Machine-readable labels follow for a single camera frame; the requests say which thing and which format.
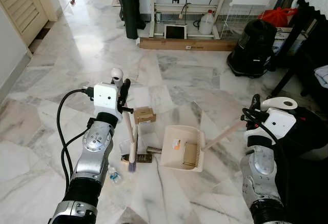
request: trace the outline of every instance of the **label on dustpan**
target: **label on dustpan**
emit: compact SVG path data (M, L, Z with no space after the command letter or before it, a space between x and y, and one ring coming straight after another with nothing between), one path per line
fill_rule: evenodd
M180 150L180 139L173 140L172 147L174 150Z

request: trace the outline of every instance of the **plastic bottle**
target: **plastic bottle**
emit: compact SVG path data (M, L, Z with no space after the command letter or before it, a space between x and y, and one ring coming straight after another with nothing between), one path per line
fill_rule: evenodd
M117 184L120 183L120 181L122 180L120 174L112 166L108 166L108 174L109 178L112 180L113 183Z
M201 34L211 34L212 28L214 24L214 16L212 15L212 11L209 12L201 17L199 23L199 32Z

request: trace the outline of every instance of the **wooden door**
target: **wooden door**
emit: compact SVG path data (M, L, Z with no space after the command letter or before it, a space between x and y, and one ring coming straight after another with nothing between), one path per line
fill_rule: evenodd
M40 0L0 0L12 23L30 45L48 19Z

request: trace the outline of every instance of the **wooden board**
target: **wooden board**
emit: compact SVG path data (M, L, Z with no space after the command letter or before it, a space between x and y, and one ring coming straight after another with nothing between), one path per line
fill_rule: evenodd
M206 39L140 38L139 47L157 50L233 51L237 42Z

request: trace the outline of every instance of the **marble floor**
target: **marble floor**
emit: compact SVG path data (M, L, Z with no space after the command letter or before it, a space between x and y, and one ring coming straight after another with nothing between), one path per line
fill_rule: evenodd
M53 215L65 190L55 122L58 103L70 90L108 82L113 67L122 68L132 82L129 107L150 106L157 113L155 123L141 127L140 153L146 146L161 147L170 124L200 128L207 140L216 137L238 119L253 94L265 98L285 73L235 77L226 65L228 52L138 49L125 37L112 0L75 0L74 6L60 1L62 17L0 109L0 223L47 223ZM300 90L292 79L282 94L316 111ZM83 131L91 116L93 104L86 96L69 98L61 113L64 137ZM125 124L119 124L109 161L122 182L107 178L97 223L126 222L124 213L138 215L135 224L252 223L241 195L243 130L206 151L201 173L163 168L157 155L131 174L120 162L129 141ZM76 163L81 141L69 150Z

